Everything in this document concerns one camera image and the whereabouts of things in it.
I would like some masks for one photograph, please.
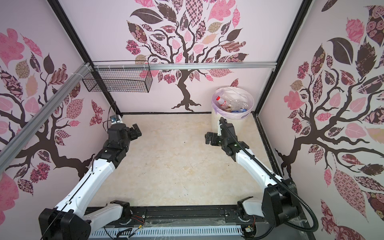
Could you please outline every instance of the marble floor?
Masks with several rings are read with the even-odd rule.
[[[124,115],[142,136],[131,142],[127,156],[100,187],[90,206],[112,200],[131,206],[236,204],[263,192],[250,174],[220,147],[205,144],[210,114]],[[236,132],[270,169],[252,116]]]

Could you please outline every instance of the wire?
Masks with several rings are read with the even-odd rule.
[[[257,160],[255,158],[255,155],[251,155],[239,142],[238,140],[233,136],[233,134],[231,133],[231,131],[229,131],[228,127],[225,125],[225,122],[224,122],[224,118],[221,117],[220,118],[220,123],[222,123],[223,127],[225,128],[225,130],[228,132],[228,134],[234,139],[235,143],[237,145],[240,146],[240,148],[244,151],[245,154],[247,154],[252,160],[254,160],[257,165],[259,165],[263,171],[265,173],[268,174],[268,176],[274,180],[281,188],[283,188],[284,190],[286,190],[290,195],[294,196],[297,200],[299,200],[299,202],[303,205],[303,207],[308,211],[308,213],[310,214],[312,220],[313,220],[313,226],[310,227],[310,228],[306,228],[306,227],[301,227],[301,226],[298,226],[298,225],[295,225],[293,223],[290,223],[290,222],[285,222],[284,224],[285,225],[288,225],[292,228],[295,228],[297,230],[300,230],[300,231],[303,231],[303,232],[315,232],[318,228],[319,228],[319,222],[316,218],[316,215],[315,213],[312,211],[312,209],[309,207],[309,205],[304,202],[303,199],[301,199],[296,193],[294,193],[290,188],[288,188],[284,183],[282,183],[280,180],[278,180],[275,175],[276,174],[272,174],[270,171],[268,171],[268,169],[261,163],[259,162],[259,160]]]

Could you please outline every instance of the wallpaper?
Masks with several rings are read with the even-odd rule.
[[[82,61],[47,2],[18,0],[1,7],[2,149]],[[29,21],[36,13],[39,17],[33,15],[35,22]],[[33,27],[41,23],[44,29]],[[101,93],[89,93],[82,82],[78,83],[1,174],[2,236],[41,236],[37,220],[41,211],[54,207],[68,194],[107,138],[102,122],[107,119],[108,107]]]
[[[379,1],[316,1],[260,114],[316,239],[382,238],[383,29]]]

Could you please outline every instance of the wire basket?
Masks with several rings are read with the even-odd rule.
[[[139,63],[138,67],[131,67],[133,65],[128,65],[129,67],[124,65],[99,65],[95,66],[94,70],[105,83],[108,92],[148,93],[152,85],[152,75],[148,61],[133,60],[132,62]],[[101,92],[95,76],[97,77],[97,74],[91,71],[83,78],[83,83],[89,92]]]

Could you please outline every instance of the white trash can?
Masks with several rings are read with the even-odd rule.
[[[248,104],[248,110],[243,113],[229,113],[219,108],[216,100],[217,96],[226,95],[233,100],[239,100]],[[251,113],[255,101],[250,93],[236,87],[223,87],[219,88],[212,95],[212,132],[217,132],[218,121],[221,117],[225,118],[228,123],[232,123],[236,134],[241,132],[245,122],[245,118]]]

